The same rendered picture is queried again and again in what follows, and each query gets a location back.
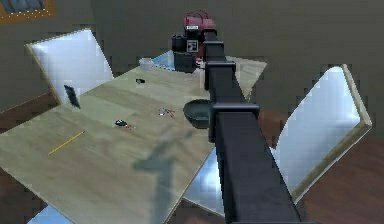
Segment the black flat phone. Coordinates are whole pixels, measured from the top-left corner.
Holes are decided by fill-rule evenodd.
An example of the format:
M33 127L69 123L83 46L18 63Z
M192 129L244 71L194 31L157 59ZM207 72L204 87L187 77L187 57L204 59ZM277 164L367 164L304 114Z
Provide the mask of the black flat phone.
M81 108L80 103L78 101L75 89L71 86L65 85L64 86L66 94L68 96L69 102L72 106L76 108Z

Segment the small black and orange object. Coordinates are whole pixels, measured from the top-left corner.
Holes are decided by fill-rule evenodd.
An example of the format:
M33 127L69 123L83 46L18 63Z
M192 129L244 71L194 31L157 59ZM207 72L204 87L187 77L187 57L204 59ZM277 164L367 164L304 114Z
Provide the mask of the small black and orange object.
M136 128L135 126L133 126L133 125L131 125L131 124L128 124L126 121L121 120L121 119L115 121L115 125L116 125L116 126L119 126L119 127L125 127L125 128L128 128L128 129L134 129L134 128Z

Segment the pale wooden table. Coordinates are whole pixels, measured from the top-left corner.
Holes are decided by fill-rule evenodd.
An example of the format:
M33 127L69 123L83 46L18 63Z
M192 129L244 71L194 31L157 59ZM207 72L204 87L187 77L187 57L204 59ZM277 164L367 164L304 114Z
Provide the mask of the pale wooden table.
M201 69L132 69L80 95L81 108L62 104L1 134L0 167L74 224L164 224L212 151L183 114L207 96Z

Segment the wooden framed picture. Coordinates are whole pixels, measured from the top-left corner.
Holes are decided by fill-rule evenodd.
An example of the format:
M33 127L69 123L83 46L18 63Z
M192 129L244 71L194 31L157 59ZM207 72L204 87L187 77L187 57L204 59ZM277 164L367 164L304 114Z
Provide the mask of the wooden framed picture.
M0 2L0 25L52 17L55 14L55 0L42 0L42 2L45 5L44 9L15 13L7 13Z

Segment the yellow pencil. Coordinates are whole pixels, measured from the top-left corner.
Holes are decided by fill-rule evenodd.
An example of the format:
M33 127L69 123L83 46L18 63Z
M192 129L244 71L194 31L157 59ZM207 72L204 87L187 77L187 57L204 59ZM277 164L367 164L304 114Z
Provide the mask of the yellow pencil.
M56 153L57 151L59 151L60 149L62 149L63 147L65 147L66 145L68 145L69 143L73 142L75 139L77 139L78 137L80 137L82 134L84 134L86 131L82 131L82 132L79 132L77 133L76 135L72 136L71 138L69 138L67 141L65 141L64 143L60 144L59 146L57 146L56 148L54 148L53 150L51 150L48 155L52 155L54 153Z

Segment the dark red basket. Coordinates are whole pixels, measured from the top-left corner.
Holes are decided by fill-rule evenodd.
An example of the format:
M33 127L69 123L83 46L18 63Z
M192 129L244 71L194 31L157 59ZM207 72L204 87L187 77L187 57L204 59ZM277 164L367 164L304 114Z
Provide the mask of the dark red basket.
M215 28L215 22L208 13L204 11L188 13L184 17L186 51L193 53L197 58L201 58L204 50L205 32L213 31Z

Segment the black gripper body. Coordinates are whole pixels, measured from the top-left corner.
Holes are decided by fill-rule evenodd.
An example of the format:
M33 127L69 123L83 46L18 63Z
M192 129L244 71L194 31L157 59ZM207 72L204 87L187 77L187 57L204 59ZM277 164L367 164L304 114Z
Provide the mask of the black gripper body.
M187 51L187 39L184 35L175 34L171 37L174 67L178 72L193 73L196 68L196 58Z

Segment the dark grey bowl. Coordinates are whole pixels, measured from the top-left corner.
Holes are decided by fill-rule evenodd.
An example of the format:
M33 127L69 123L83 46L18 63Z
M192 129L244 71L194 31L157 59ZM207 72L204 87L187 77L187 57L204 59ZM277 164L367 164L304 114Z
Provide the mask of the dark grey bowl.
M196 129L209 127L210 101L207 99L195 99L186 103L183 113L187 121Z

